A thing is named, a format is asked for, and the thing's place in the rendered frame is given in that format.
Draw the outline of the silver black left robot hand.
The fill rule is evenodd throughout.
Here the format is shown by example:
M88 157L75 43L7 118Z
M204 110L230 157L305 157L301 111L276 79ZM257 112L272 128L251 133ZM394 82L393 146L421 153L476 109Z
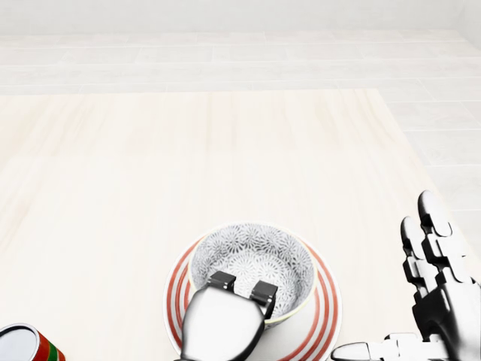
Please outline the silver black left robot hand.
M253 352L274 311L278 287L259 281L245 298L234 292L235 280L217 271L195 292L183 318L178 361L246 361Z

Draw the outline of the patterned black white bowl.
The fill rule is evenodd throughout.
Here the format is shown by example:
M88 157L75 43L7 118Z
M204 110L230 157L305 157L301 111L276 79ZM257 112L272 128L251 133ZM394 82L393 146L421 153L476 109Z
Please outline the patterned black white bowl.
M291 232L266 223L230 223L203 236L189 256L191 288L200 290L217 271L235 276L234 292L246 298L259 281L277 287L266 329L298 313L317 284L316 264L307 245Z

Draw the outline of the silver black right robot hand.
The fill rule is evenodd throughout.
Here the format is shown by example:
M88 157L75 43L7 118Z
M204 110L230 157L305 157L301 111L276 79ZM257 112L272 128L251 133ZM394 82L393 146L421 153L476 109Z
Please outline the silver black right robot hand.
M405 217L401 240L420 333L341 345L332 361L481 361L481 284L465 267L464 237L431 191L420 193L417 205L420 223Z

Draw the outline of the white plate with red rings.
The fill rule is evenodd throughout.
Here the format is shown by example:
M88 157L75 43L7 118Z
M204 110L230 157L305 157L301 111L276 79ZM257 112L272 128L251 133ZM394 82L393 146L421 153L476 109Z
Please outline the white plate with red rings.
M173 264L165 282L162 311L173 348L180 352L182 322L193 294L188 265L194 241ZM307 246L317 267L316 289L310 301L278 326L265 330L247 361L327 361L340 332L342 298L337 281L316 249Z

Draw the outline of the red green striped tin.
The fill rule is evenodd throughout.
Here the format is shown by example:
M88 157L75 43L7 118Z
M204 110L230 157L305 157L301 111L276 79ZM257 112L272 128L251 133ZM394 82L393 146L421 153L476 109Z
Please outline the red green striped tin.
M35 327L15 323L0 329L0 361L66 361L66 358Z

